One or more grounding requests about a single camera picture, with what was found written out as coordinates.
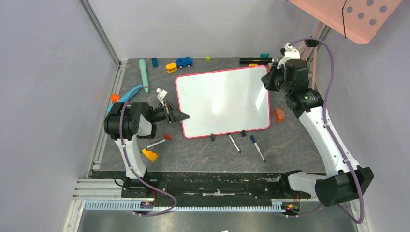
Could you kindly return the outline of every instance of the toy car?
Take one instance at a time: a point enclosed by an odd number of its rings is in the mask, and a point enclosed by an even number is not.
[[[178,66],[179,69],[182,69],[183,67],[191,67],[192,59],[191,57],[178,58],[176,59],[176,65]]]

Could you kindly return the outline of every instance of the floor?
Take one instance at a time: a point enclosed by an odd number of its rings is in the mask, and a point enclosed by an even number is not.
[[[127,63],[119,93],[121,96],[142,83],[138,61],[138,59],[130,59]],[[171,101],[176,107],[178,107],[175,89],[177,76],[241,67],[239,58],[212,58],[211,62],[206,62],[204,58],[194,58],[192,67],[167,73],[165,65],[175,62],[175,58],[160,58],[158,62],[159,67],[153,68],[151,59],[146,59],[149,84],[167,90],[166,100]],[[166,133],[172,137],[172,140],[152,148],[159,156],[154,162],[142,154],[143,162],[150,171],[279,173],[300,169],[305,172],[324,172],[324,165],[315,144],[292,111],[287,108],[283,94],[271,92],[270,98],[271,115],[275,108],[281,108],[285,110],[286,118],[280,123],[273,118],[269,128],[249,132],[246,137],[232,134],[242,153],[237,152],[228,136],[217,136],[214,142],[210,138],[186,139],[182,134],[180,123],[168,124],[162,121],[157,123],[157,138],[161,138]],[[148,94],[142,91],[132,101],[148,102],[154,107],[158,104],[156,94],[152,91]],[[266,163],[263,163],[251,142],[249,138],[251,134],[257,139]],[[151,140],[140,139],[138,146],[142,148],[151,142]],[[120,151],[111,139],[106,142],[100,170],[125,170]]]
[[[301,213],[317,207],[302,203]],[[129,211],[85,210],[79,232],[357,232],[356,225],[337,207],[324,208],[308,217],[286,219],[278,213],[171,212],[137,217]]]

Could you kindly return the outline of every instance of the whiteboard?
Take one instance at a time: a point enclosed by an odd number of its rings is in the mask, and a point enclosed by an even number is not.
[[[265,129],[270,126],[269,91],[260,74],[264,65],[181,75],[175,79],[182,121],[188,139]]]

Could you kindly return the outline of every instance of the marble-patterned surface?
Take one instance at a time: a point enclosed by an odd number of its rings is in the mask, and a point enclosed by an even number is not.
[[[130,59],[127,63],[120,91],[121,96],[142,83],[138,60]],[[149,85],[167,90],[166,99],[177,108],[175,89],[177,76],[240,67],[239,58],[212,58],[209,63],[205,62],[205,58],[194,58],[192,67],[167,73],[165,65],[174,62],[175,58],[160,58],[158,61],[159,67],[153,68],[151,59],[146,59]],[[148,102],[151,106],[156,107],[158,104],[156,96],[157,94],[152,90],[148,94],[141,91],[132,101]],[[237,152],[226,135],[217,136],[214,142],[211,142],[210,138],[189,140],[183,136],[180,123],[168,124],[162,121],[156,123],[157,136],[154,141],[160,139],[165,133],[170,135],[172,140],[152,148],[159,156],[154,162],[141,153],[143,162],[150,171],[286,172],[300,169],[305,172],[324,172],[324,165],[315,144],[292,111],[286,107],[283,94],[271,92],[270,98],[271,115],[275,108],[282,108],[286,112],[286,118],[280,123],[272,118],[272,125],[269,128],[247,132],[246,137],[242,137],[240,133],[232,134],[242,153]],[[251,134],[255,136],[266,158],[266,163],[263,163],[251,142],[249,138]],[[150,143],[152,140],[138,140],[140,148]],[[110,138],[104,149],[100,170],[125,170],[120,151]]]

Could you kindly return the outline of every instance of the orange toy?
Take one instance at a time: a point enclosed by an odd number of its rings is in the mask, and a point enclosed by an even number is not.
[[[111,94],[111,100],[113,100],[114,103],[116,103],[117,101],[119,101],[121,97],[119,97],[118,94]]]
[[[147,149],[142,149],[142,153],[152,162],[158,157],[157,153],[153,151],[148,151]]]
[[[276,108],[274,112],[275,112],[276,121],[281,122],[285,118],[284,110],[280,108]]]

